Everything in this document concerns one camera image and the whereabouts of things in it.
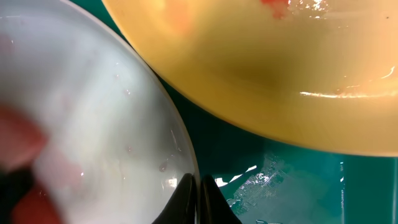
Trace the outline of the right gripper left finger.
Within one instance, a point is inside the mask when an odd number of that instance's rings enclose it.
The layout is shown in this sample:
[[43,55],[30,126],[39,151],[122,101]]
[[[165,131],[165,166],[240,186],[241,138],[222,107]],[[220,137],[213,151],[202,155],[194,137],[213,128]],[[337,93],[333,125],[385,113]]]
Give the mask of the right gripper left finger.
[[194,224],[197,204],[197,185],[192,174],[181,178],[160,215],[152,224]]

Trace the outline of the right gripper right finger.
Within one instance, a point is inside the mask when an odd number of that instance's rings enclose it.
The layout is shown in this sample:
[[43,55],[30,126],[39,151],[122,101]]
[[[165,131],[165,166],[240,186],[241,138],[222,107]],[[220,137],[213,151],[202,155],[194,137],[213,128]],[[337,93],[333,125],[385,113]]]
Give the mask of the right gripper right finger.
[[200,190],[201,224],[242,224],[212,176],[206,175],[202,178]]

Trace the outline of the light blue plate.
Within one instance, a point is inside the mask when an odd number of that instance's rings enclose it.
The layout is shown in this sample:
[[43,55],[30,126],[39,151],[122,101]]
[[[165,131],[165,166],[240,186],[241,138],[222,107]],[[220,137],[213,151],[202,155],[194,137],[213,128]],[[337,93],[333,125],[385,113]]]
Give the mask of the light blue plate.
[[156,75],[70,1],[1,1],[1,101],[45,131],[34,171],[65,223],[152,223],[199,175]]

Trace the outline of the yellow plate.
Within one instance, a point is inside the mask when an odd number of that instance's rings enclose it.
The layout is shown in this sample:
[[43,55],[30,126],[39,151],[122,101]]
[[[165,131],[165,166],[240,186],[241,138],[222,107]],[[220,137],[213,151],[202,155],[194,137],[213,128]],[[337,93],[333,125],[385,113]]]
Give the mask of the yellow plate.
[[136,52],[266,138],[397,155],[397,0],[105,0]]

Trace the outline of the teal plastic tray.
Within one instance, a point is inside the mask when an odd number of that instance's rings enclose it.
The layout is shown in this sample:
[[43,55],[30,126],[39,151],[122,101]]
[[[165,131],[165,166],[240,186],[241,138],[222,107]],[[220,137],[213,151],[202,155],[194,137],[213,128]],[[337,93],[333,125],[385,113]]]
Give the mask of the teal plastic tray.
[[[104,1],[80,6],[123,36]],[[214,176],[241,222],[397,222],[397,155],[343,154],[266,138],[215,116],[162,80],[187,125],[201,173]]]

